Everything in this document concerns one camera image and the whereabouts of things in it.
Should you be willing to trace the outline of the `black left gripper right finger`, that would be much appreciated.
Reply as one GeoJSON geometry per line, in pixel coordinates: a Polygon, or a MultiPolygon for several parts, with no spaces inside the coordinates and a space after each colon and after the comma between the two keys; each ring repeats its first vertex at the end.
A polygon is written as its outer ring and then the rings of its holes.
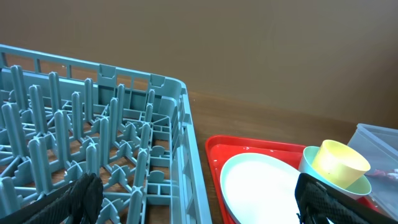
{"type": "Polygon", "coordinates": [[[298,177],[295,200],[303,224],[397,224],[306,173],[298,177]]]}

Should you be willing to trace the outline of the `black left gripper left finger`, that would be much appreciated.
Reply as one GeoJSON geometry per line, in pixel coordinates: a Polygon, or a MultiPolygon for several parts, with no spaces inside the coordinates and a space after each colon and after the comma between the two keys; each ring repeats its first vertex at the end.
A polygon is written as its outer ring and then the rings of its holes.
{"type": "Polygon", "coordinates": [[[1,223],[96,223],[103,203],[103,182],[94,173],[1,218],[1,223]]]}

